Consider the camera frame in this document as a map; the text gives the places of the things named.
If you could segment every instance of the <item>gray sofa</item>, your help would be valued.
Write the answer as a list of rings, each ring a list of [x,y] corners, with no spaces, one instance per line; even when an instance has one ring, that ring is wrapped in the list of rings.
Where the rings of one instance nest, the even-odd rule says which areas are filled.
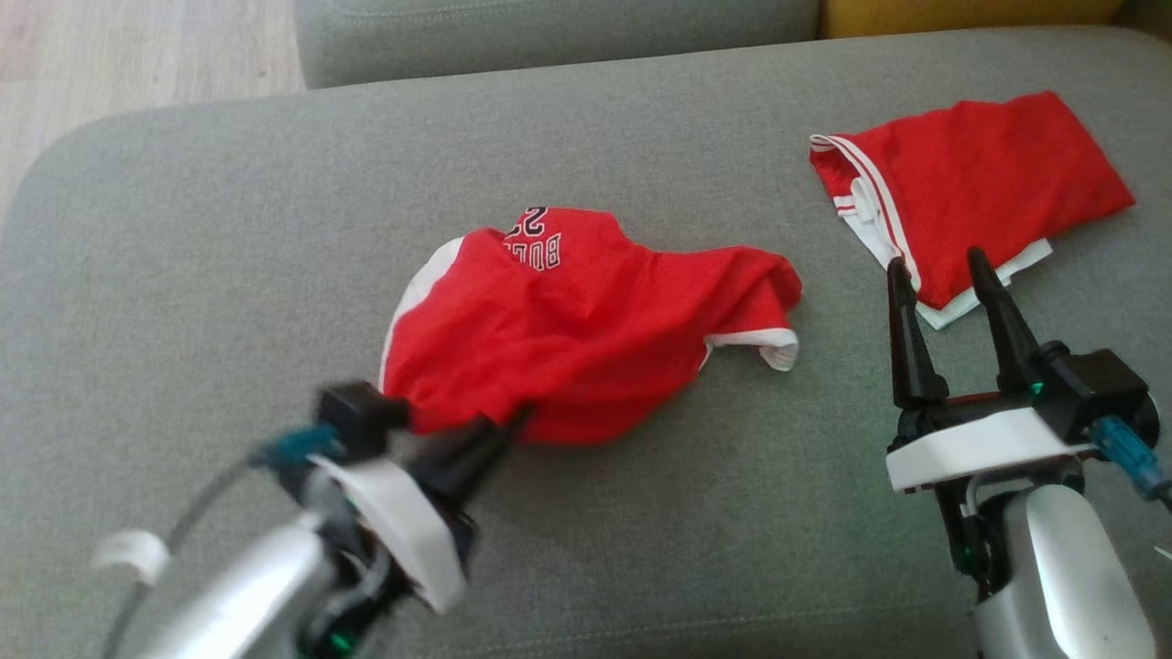
[[[806,138],[1040,89],[1082,117],[1138,203],[1056,240],[1013,293],[1040,337],[1111,347],[1172,400],[1172,47],[1130,29],[403,80],[73,133],[0,227],[4,652],[94,654],[128,587],[88,570],[98,538],[168,529],[252,442],[306,420],[319,383],[373,379],[398,295],[443,242],[570,205],[611,210],[660,250],[789,257],[805,283],[798,365],[721,352],[622,441],[520,448],[472,507],[466,600],[443,617],[401,606],[386,655],[972,657],[973,589],[935,502],[886,482],[884,278],[833,217]],[[927,339],[955,392],[994,386],[981,312]],[[1122,474],[1091,464],[1088,478],[1167,652],[1172,565],[1152,546],[1172,521]],[[129,647],[292,514],[264,478],[230,492]]]

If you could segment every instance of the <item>stitching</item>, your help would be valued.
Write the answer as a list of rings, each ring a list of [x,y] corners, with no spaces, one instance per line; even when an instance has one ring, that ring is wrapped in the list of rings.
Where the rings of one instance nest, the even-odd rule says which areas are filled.
[[[512,654],[518,658],[548,655],[558,651],[558,647],[588,643],[593,645],[629,645],[646,640],[646,637],[654,636],[655,640],[670,640],[673,638],[686,638],[689,636],[711,636],[729,631],[728,627],[761,625],[779,623],[784,620],[796,620],[802,618],[813,618],[820,616],[837,616],[843,613],[858,613],[860,611],[893,611],[906,609],[934,609],[943,604],[953,604],[952,599],[939,599],[919,604],[892,604],[887,606],[839,606],[831,609],[818,609],[813,611],[797,611],[790,613],[764,613],[759,616],[736,616],[732,618],[709,618],[706,620],[681,620],[679,623],[665,623],[660,625],[643,625],[625,630],[601,630],[597,632],[585,632],[564,637],[547,637],[519,643],[503,643],[497,645],[484,645],[470,647],[468,650],[440,648],[435,652],[418,655],[420,659],[455,659],[459,657],[478,657],[495,652],[523,651],[520,654]]]
[[[342,9],[336,0],[322,0],[336,20],[353,23],[376,23],[376,22],[431,22],[449,18],[468,18],[470,15],[505,14],[525,11],[530,8],[546,7],[552,5],[577,5],[577,0],[496,0],[492,2],[481,2],[475,5],[447,5],[429,9],[411,9],[407,12],[354,12]]]

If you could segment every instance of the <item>clothing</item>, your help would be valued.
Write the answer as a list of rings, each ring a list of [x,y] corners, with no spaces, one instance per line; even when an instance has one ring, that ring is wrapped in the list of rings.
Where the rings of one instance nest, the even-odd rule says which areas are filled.
[[[919,311],[938,330],[976,307],[969,247],[1008,284],[1051,252],[1047,238],[1134,204],[1052,91],[961,101],[810,142],[839,217],[884,267],[904,257]]]
[[[531,208],[502,233],[440,247],[408,285],[383,354],[382,390],[431,433],[531,403],[525,439],[605,442],[691,381],[714,347],[758,346],[788,371],[785,313],[802,281],[750,247],[655,252],[605,212]]]

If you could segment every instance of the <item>red fabric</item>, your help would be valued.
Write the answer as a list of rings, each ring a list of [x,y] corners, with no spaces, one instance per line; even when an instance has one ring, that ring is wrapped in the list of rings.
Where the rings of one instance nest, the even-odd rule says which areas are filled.
[[[382,388],[411,402],[418,433],[530,402],[525,439],[605,442],[696,376],[707,335],[785,330],[800,291],[777,254],[654,252],[608,213],[530,209],[507,236],[465,236],[393,324]]]
[[[838,136],[886,182],[920,271],[919,299],[938,310],[973,285],[970,246],[1000,267],[1035,240],[1136,203],[1052,91],[1008,103],[961,101]],[[831,196],[850,195],[851,181],[866,175],[839,150],[811,150],[810,162]],[[883,210],[892,237],[892,210]]]

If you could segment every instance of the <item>gray sofa seat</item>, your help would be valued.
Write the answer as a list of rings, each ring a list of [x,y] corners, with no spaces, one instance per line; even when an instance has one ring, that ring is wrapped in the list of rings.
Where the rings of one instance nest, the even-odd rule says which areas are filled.
[[[1172,47],[1119,28],[810,42],[333,89],[100,121],[50,148],[0,229],[0,634],[90,654],[127,587],[89,552],[165,530],[314,387],[374,378],[411,274],[530,205],[616,213],[660,250],[747,244],[805,283],[791,373],[751,351],[598,450],[519,449],[473,505],[468,599],[404,605],[388,655],[972,657],[935,502],[890,490],[884,277],[834,217],[812,133],[1056,90],[1134,193],[1013,292],[1040,338],[1108,346],[1172,400]],[[994,387],[984,318],[928,331]],[[1172,457],[1167,444],[1159,453]],[[1170,519],[1122,474],[1089,496],[1172,647]],[[255,477],[195,534],[141,643],[289,518]]]
[[[336,87],[815,38],[817,0],[297,0],[306,84]]]

